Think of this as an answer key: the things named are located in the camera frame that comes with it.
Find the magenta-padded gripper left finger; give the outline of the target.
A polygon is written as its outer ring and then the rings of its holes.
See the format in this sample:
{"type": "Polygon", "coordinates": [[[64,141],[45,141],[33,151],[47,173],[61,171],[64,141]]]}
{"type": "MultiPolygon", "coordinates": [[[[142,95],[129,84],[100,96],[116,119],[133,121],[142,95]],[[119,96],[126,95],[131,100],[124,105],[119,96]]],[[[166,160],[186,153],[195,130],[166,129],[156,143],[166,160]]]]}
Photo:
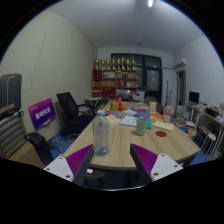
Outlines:
{"type": "Polygon", "coordinates": [[[93,145],[88,145],[67,157],[57,157],[44,170],[81,186],[93,155],[93,145]]]}

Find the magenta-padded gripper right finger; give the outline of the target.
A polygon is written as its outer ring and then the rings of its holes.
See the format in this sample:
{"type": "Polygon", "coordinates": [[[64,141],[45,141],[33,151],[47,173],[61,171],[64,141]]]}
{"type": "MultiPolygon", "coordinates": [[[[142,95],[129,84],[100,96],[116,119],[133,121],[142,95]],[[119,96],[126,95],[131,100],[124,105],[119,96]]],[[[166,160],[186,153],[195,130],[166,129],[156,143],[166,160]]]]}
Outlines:
{"type": "Polygon", "coordinates": [[[130,154],[144,184],[154,182],[182,169],[182,166],[168,155],[155,154],[136,144],[130,145],[130,154]]]}

